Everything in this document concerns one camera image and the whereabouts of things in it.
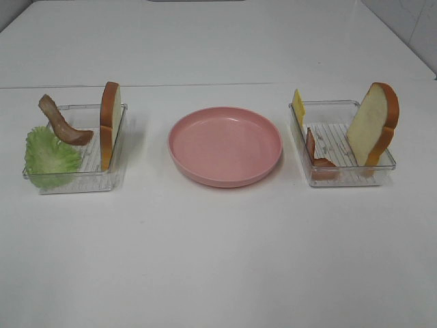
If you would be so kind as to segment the yellow cheese slice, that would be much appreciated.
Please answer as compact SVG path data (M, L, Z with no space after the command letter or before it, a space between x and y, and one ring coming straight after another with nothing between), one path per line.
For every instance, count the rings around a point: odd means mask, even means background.
M294 95L292 99L292 107L294 110L294 114L296 116L297 122L299 123L300 127L303 127L303 121L306 114L304 103L300 97L300 92L298 89L294 90Z

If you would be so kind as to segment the bread slice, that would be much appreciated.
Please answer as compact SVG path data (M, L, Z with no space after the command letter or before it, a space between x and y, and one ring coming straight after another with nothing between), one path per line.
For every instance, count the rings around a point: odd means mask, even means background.
M119 124L122 118L120 86L109 81L105 85L100 106L101 170L108 170Z
M394 136L399 119L399 101L393 88L371 84L346 133L360 166L376 166Z

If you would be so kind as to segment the brown bacon strip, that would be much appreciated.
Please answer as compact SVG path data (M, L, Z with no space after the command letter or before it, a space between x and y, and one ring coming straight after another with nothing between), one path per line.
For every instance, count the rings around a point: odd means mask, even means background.
M93 131L77 130L71 127L58 110L55 101L49 95L43 95L39 100L38 106L51 123L54 134L61 141L73 146L85 146L94 136Z

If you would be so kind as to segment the green lettuce leaf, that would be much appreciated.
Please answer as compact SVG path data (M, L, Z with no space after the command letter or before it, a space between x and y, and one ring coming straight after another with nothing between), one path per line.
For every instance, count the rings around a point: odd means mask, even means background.
M37 188L52 189L74 180L81 168L81 152L61 141L46 126L34 127L26 138L25 171Z

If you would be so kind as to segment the pink round plate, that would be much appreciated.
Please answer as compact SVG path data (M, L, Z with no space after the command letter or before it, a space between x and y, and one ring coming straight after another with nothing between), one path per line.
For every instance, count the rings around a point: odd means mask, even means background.
M264 116L237 107L210 107L176 122L169 153L179 171L195 182L219 188L253 184L277 165L283 142Z

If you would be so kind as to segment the right clear plastic tray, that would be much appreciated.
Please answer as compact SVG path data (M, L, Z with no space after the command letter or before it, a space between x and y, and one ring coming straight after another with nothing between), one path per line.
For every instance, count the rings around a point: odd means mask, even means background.
M378 164L373 167L359 166L351 150L346 133L360 104L355 100L305 101L306 114L301 128L292 105L291 132L307 181L312 187L366 187L383 185L386 177L396 168L389 150L385 150ZM306 148L307 128L315 139L315 157L327 158L336 167L327 168L338 173L334 180L314 180L309 153Z

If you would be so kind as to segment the clear plastic tray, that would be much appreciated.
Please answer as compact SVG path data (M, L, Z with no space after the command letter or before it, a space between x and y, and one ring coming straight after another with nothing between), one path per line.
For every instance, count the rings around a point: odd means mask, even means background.
M312 187L366 187L383 185L386 177L396 168L389 150L385 150L378 164L373 167L359 166L351 150L346 133L360 104L355 100L305 101L306 114L301 128L292 105L291 132L307 181ZM327 168L338 173L334 180L314 180L309 153L306 148L307 128L315 139L315 157L327 158L336 167Z
M58 110L70 126L94 132L87 145L75 147L82 157L80 169L76 173L56 174L28 174L23 170L23 178L33 183L42 195L111 191L119 186L123 182L127 163L124 146L130 133L130 123L126 118L128 105L121 104L122 118L117 141L106 171L101 170L100 105L61 105Z

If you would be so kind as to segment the left clear plastic tray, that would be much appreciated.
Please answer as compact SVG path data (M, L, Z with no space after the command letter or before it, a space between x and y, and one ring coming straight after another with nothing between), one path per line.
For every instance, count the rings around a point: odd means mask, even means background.
M76 173L56 174L28 174L23 170L23 178L33 183L42 195L111 191L119 186L123 182L127 163L124 146L130 133L130 123L126 118L128 105L121 104L122 118L117 141L106 171L101 170L100 105L61 105L58 110L70 126L94 132L87 145L75 147L82 157L80 169Z

